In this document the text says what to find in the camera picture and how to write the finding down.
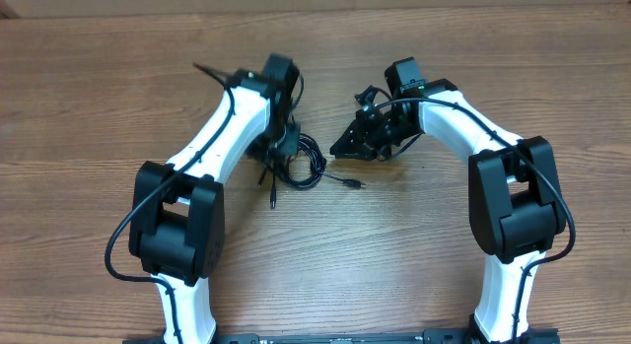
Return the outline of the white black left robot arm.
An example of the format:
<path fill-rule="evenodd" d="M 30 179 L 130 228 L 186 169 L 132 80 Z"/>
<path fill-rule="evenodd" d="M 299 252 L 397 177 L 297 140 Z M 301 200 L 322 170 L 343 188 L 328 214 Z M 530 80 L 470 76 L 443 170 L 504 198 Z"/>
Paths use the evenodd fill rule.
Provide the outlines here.
<path fill-rule="evenodd" d="M 279 54 L 261 72 L 236 71 L 186 147 L 137 172 L 128 249 L 160 291 L 166 329 L 157 342 L 212 342 L 209 276 L 225 240 L 224 185 L 244 155 L 272 164 L 297 153 L 300 126 L 289 115 L 299 80 L 293 60 Z"/>

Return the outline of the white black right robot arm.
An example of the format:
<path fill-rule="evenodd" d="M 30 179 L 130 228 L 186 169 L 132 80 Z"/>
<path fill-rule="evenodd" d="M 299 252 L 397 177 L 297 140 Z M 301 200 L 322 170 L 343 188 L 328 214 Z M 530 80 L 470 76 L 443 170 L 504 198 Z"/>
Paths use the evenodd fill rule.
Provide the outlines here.
<path fill-rule="evenodd" d="M 420 342 L 559 342 L 557 330 L 527 322 L 537 268 L 568 220 L 550 144 L 493 123 L 449 80 L 427 81 L 412 57 L 388 66 L 385 79 L 385 102 L 374 86 L 356 95 L 360 109 L 330 154 L 389 162 L 423 134 L 439 140 L 467 165 L 469 226 L 486 255 L 467 327 L 426 329 Z"/>

